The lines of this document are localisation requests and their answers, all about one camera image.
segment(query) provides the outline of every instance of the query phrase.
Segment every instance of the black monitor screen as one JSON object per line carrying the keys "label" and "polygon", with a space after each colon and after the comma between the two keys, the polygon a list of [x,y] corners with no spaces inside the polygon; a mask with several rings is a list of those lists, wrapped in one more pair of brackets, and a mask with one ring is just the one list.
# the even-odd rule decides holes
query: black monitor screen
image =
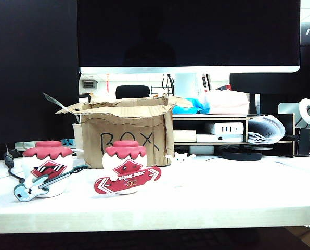
{"label": "black monitor screen", "polygon": [[78,1],[79,65],[299,65],[300,1]]}

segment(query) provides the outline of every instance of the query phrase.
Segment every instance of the red badge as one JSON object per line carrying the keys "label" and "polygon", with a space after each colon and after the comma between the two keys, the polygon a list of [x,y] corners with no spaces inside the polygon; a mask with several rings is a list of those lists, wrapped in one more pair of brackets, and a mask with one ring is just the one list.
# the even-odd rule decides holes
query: red badge
{"label": "red badge", "polygon": [[57,164],[51,160],[48,160],[39,167],[34,167],[34,170],[32,170],[31,173],[36,177],[48,174],[49,175],[48,180],[49,180],[62,174],[65,169],[66,169],[65,165]]}

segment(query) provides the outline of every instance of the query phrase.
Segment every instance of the black speaker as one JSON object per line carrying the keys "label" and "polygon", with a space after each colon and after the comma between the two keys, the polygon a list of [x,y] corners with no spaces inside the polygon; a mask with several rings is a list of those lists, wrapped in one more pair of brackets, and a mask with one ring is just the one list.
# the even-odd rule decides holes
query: black speaker
{"label": "black speaker", "polygon": [[310,128],[295,128],[298,140],[295,142],[295,154],[308,155],[310,153]]}

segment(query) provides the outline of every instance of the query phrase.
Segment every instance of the cable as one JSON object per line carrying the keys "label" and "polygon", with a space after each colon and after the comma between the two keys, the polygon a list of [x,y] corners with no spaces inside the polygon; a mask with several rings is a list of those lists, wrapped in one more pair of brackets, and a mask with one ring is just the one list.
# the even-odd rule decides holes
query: cable
{"label": "cable", "polygon": [[163,76],[163,78],[162,78],[162,88],[163,88],[164,90],[167,89],[167,77],[166,77],[166,87],[164,87],[164,76]]}
{"label": "cable", "polygon": [[174,95],[174,85],[175,85],[174,80],[171,78],[171,74],[167,74],[167,77],[169,78],[169,81],[170,81],[172,95]]}
{"label": "cable", "polygon": [[303,157],[303,156],[310,156],[310,154],[304,154],[304,155],[283,155],[287,157],[295,156],[295,157]]}
{"label": "cable", "polygon": [[20,183],[24,183],[25,179],[22,177],[17,176],[16,174],[13,174],[11,172],[11,169],[14,167],[14,160],[13,160],[13,155],[8,151],[8,147],[6,145],[7,152],[4,153],[4,161],[5,165],[8,167],[8,173],[19,180]]}

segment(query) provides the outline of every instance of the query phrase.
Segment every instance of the paper stack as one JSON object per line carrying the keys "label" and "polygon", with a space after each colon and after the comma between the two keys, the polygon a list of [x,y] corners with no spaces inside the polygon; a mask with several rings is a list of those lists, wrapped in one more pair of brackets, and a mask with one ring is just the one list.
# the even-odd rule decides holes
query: paper stack
{"label": "paper stack", "polygon": [[248,121],[248,142],[273,144],[284,137],[285,131],[283,124],[274,116],[258,116]]}

